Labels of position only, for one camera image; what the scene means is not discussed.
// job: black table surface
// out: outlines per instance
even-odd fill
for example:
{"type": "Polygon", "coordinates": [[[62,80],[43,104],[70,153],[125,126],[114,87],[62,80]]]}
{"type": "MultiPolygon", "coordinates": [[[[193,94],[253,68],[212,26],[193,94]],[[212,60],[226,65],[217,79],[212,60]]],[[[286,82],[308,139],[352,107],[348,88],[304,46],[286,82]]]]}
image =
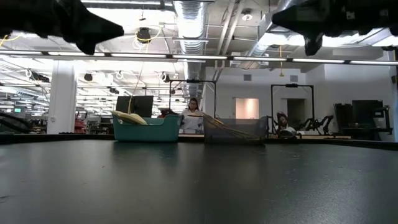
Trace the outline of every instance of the black table surface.
{"type": "Polygon", "coordinates": [[[348,146],[0,146],[0,223],[397,223],[398,152],[348,146]]]}

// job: wire mesh basket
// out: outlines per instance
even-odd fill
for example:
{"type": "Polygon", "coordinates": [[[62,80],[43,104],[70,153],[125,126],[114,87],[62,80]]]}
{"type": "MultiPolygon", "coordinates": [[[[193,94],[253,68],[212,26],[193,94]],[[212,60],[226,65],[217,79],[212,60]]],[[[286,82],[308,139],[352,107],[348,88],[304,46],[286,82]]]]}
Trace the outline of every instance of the wire mesh basket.
{"type": "Polygon", "coordinates": [[[203,119],[206,143],[261,144],[267,138],[268,119],[203,119]]]}

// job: doorway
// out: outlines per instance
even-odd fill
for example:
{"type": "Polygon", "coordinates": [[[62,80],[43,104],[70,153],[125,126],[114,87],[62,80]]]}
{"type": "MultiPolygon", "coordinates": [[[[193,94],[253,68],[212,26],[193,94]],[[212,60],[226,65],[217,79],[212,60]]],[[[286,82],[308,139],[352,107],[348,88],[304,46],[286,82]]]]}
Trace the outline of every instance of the doorway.
{"type": "Polygon", "coordinates": [[[287,99],[289,126],[297,127],[305,121],[305,99],[287,99]]]}
{"type": "Polygon", "coordinates": [[[259,99],[235,98],[236,119],[259,119],[259,99]]]}

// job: teal plastic bin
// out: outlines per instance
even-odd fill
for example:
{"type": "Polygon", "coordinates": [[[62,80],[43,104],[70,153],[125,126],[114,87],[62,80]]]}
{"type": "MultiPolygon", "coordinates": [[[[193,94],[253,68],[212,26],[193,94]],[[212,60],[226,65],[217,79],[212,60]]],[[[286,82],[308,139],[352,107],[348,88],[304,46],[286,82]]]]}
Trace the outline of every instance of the teal plastic bin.
{"type": "Polygon", "coordinates": [[[180,131],[181,118],[167,115],[165,118],[144,118],[149,125],[121,124],[113,116],[114,138],[118,141],[136,142],[176,142],[180,131]]]}

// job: white wall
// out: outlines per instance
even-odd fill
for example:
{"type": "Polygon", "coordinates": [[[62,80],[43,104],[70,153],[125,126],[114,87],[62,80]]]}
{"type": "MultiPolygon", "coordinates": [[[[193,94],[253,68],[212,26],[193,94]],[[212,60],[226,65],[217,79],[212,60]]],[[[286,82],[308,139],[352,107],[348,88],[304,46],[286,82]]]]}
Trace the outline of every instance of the white wall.
{"type": "MultiPolygon", "coordinates": [[[[307,83],[315,86],[315,116],[322,118],[335,115],[335,103],[352,103],[353,100],[382,100],[384,105],[394,107],[389,67],[369,65],[320,65],[309,71],[307,83]]],[[[330,129],[337,131],[336,119],[330,129]]],[[[385,141],[394,136],[381,134],[385,141]]]]}
{"type": "MultiPolygon", "coordinates": [[[[206,68],[207,79],[213,76],[214,69],[206,68]]],[[[220,118],[234,118],[233,98],[257,98],[259,99],[259,116],[271,115],[271,84],[290,83],[290,75],[298,75],[298,84],[305,84],[305,74],[299,69],[284,69],[284,77],[280,77],[280,69],[269,71],[266,69],[241,70],[239,68],[225,68],[217,83],[217,110],[220,118]],[[244,82],[243,74],[251,74],[252,81],[244,82]]],[[[213,92],[205,91],[205,110],[207,114],[213,114],[213,92]]],[[[287,112],[286,98],[306,99],[310,106],[310,89],[274,87],[274,116],[276,112],[287,112]]]]}

